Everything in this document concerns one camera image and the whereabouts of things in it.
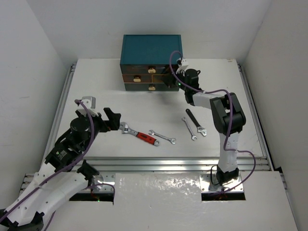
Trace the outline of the red handled adjustable wrench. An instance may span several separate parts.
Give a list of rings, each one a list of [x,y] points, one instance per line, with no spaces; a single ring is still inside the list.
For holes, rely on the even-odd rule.
[[[159,146],[160,145],[160,142],[151,137],[150,135],[147,135],[147,134],[144,134],[142,132],[138,132],[138,131],[135,131],[133,129],[131,129],[126,122],[121,122],[120,125],[119,125],[119,129],[122,130],[122,133],[123,134],[130,134],[130,135],[133,135],[135,137],[137,137],[138,139],[141,139],[153,146]]]

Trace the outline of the black handled adjustable wrench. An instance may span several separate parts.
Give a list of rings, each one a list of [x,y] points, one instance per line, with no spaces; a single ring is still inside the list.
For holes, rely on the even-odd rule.
[[[195,124],[197,132],[200,133],[203,137],[205,137],[207,135],[207,130],[199,124],[190,109],[186,109],[185,111],[189,118],[192,120],[192,122]]]

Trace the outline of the slim chrome open-end wrench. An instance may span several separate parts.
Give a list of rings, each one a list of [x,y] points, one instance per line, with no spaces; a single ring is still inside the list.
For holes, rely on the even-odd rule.
[[[191,127],[190,127],[190,125],[189,125],[189,123],[188,123],[188,121],[187,121],[187,118],[186,118],[186,117],[183,117],[183,118],[182,118],[182,121],[184,122],[186,128],[188,129],[188,131],[189,131],[189,133],[190,133],[190,135],[191,135],[191,139],[192,139],[193,141],[196,141],[196,140],[197,140],[197,136],[193,133],[193,131],[192,131],[192,129],[191,129]]]

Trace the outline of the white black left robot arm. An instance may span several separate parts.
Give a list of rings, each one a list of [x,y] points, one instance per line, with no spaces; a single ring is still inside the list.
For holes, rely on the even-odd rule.
[[[100,191],[106,185],[97,169],[83,159],[99,133],[119,129],[121,114],[104,108],[107,120],[93,110],[76,111],[77,118],[58,138],[30,184],[7,208],[0,223],[10,231],[41,231],[54,212],[84,189]]]

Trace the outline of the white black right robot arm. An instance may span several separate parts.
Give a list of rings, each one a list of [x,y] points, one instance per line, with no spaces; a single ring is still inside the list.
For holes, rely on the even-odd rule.
[[[225,89],[202,90],[199,87],[200,72],[195,69],[175,72],[171,68],[170,75],[163,79],[163,82],[169,88],[182,89],[188,104],[211,110],[214,126],[220,137],[216,179],[221,186],[239,175],[237,142],[246,124],[246,117],[235,93]]]

